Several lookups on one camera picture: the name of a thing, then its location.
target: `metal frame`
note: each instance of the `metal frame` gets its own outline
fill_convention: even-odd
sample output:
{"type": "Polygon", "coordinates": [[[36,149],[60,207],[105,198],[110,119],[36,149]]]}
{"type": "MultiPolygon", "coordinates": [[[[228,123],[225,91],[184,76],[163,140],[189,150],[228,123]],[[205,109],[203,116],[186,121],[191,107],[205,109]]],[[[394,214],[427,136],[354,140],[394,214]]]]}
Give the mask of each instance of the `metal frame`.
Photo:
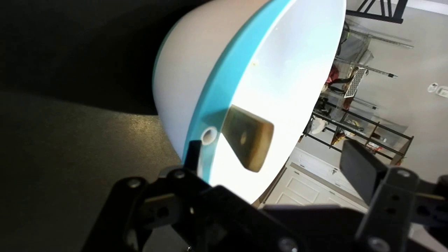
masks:
{"type": "Polygon", "coordinates": [[[407,4],[407,0],[399,0],[394,10],[392,9],[390,0],[379,0],[380,14],[372,14],[371,7],[376,3],[376,0],[362,0],[357,10],[347,10],[347,16],[379,20],[386,23],[403,23],[403,14],[407,4]]]}

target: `wall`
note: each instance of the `wall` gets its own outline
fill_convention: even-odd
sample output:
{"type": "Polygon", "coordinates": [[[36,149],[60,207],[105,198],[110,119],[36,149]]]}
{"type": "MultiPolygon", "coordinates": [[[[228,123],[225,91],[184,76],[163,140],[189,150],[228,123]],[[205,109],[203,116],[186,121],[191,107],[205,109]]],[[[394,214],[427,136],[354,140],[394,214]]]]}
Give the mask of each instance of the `wall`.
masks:
{"type": "Polygon", "coordinates": [[[348,18],[357,30],[401,38],[414,46],[372,41],[375,58],[368,66],[399,77],[369,73],[357,97],[376,104],[378,116],[408,126],[404,133],[415,139],[403,167],[435,181],[448,174],[448,100],[428,94],[427,87],[434,81],[448,86],[448,16],[406,9],[403,18],[403,24],[348,18]]]}

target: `screw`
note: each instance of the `screw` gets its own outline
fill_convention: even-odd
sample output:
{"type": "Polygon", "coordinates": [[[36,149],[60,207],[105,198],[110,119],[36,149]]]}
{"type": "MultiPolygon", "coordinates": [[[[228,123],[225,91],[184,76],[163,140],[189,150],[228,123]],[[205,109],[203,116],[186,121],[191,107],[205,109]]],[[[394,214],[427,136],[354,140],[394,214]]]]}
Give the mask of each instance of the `screw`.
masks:
{"type": "Polygon", "coordinates": [[[368,238],[368,245],[373,252],[389,252],[390,251],[389,244],[380,238],[376,238],[376,237],[368,238]]]}
{"type": "Polygon", "coordinates": [[[175,172],[173,172],[173,177],[175,177],[176,179],[183,179],[183,178],[184,178],[184,172],[183,172],[183,171],[175,171],[175,172]]]}
{"type": "Polygon", "coordinates": [[[401,175],[401,177],[404,177],[404,178],[408,178],[408,177],[410,177],[410,174],[408,174],[407,171],[404,171],[404,170],[400,170],[400,171],[397,171],[396,174],[399,174],[399,175],[401,175]]]}
{"type": "Polygon", "coordinates": [[[278,248],[281,252],[298,252],[296,244],[291,238],[281,238],[278,241],[278,248]]]}
{"type": "Polygon", "coordinates": [[[141,185],[141,181],[140,179],[128,179],[127,181],[127,186],[128,188],[138,188],[141,185]]]}

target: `dark background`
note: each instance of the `dark background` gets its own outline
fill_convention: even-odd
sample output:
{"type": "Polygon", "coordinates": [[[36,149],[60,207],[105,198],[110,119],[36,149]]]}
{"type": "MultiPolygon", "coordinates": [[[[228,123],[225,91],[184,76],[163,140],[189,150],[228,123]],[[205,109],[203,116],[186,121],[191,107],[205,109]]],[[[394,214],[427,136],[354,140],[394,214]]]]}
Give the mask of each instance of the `dark background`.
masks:
{"type": "MultiPolygon", "coordinates": [[[[112,185],[176,165],[151,70],[191,0],[0,2],[0,251],[79,251],[112,185]]],[[[149,251],[180,251],[169,230],[149,251]]]]}

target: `blue stripe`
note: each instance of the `blue stripe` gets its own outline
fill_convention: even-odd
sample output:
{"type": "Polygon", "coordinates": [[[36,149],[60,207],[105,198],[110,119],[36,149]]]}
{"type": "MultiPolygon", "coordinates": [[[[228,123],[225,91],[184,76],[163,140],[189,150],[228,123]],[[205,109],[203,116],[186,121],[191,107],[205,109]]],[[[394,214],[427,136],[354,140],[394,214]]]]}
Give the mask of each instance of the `blue stripe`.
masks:
{"type": "MultiPolygon", "coordinates": [[[[232,41],[226,45],[218,62],[212,67],[207,83],[196,104],[187,136],[183,146],[182,161],[184,161],[187,144],[191,140],[200,140],[201,133],[214,126],[221,129],[226,109],[231,105],[238,84],[250,63],[261,39],[268,28],[287,7],[289,0],[270,0],[257,10],[249,21],[238,31],[232,41]]],[[[210,146],[201,146],[201,168],[204,181],[210,179],[217,140],[210,146]]]]}

